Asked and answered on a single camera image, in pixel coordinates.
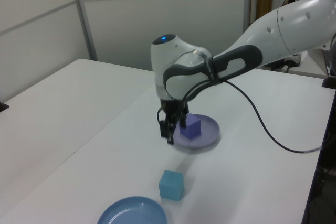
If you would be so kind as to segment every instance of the plate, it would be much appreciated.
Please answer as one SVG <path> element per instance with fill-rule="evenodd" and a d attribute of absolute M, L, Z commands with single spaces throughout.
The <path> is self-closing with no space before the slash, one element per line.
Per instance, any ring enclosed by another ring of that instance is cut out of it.
<path fill-rule="evenodd" d="M 205 148 L 214 144 L 219 136 L 218 123 L 206 115 L 195 115 L 201 119 L 201 134 L 192 139 L 180 133 L 180 123 L 178 122 L 174 132 L 174 144 L 190 149 Z"/>
<path fill-rule="evenodd" d="M 100 216 L 98 224 L 167 224 L 163 208 L 146 197 L 121 199 Z"/>

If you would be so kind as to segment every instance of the purple plate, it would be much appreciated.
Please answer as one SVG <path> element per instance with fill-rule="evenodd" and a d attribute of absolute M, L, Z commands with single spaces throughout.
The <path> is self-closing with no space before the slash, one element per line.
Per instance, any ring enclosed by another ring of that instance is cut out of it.
<path fill-rule="evenodd" d="M 180 123 L 177 124 L 174 132 L 174 144 L 190 149 L 204 148 L 216 142 L 219 136 L 218 123 L 206 115 L 195 115 L 201 119 L 201 131 L 199 136 L 192 139 L 180 133 Z"/>

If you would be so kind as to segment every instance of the white table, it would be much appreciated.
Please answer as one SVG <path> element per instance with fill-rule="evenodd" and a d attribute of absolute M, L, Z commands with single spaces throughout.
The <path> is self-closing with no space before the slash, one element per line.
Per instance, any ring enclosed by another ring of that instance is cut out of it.
<path fill-rule="evenodd" d="M 298 150 L 321 144 L 334 97 L 321 79 L 253 70 L 232 82 L 255 102 L 282 144 Z M 190 102 L 192 113 L 219 123 L 215 148 L 191 152 L 167 145 L 156 122 L 159 106 L 152 85 L 0 223 L 96 223 L 110 204 L 135 195 L 159 202 L 170 224 L 301 223 L 319 152 L 281 149 L 247 100 L 225 84 Z M 160 198 L 165 169 L 184 174 L 179 202 Z"/>
<path fill-rule="evenodd" d="M 77 60 L 0 113 L 0 217 L 122 112 L 154 74 Z"/>

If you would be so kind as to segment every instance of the cube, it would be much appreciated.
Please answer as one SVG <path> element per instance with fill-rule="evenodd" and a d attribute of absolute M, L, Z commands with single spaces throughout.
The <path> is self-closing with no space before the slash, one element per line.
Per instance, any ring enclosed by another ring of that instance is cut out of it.
<path fill-rule="evenodd" d="M 201 134 L 201 120 L 189 113 L 185 120 L 186 128 L 180 127 L 180 133 L 185 137 L 192 139 Z"/>
<path fill-rule="evenodd" d="M 165 170 L 159 182 L 159 190 L 161 198 L 179 201 L 184 190 L 183 174 Z"/>

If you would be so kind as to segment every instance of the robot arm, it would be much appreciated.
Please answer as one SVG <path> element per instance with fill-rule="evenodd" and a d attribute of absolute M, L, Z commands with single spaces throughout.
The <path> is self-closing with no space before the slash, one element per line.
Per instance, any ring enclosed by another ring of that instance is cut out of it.
<path fill-rule="evenodd" d="M 215 56 L 175 35 L 159 37 L 152 44 L 151 60 L 166 112 L 161 135 L 172 138 L 177 121 L 187 113 L 187 102 L 203 89 L 307 49 L 327 49 L 335 33 L 334 0 L 300 0 L 258 19 Z"/>

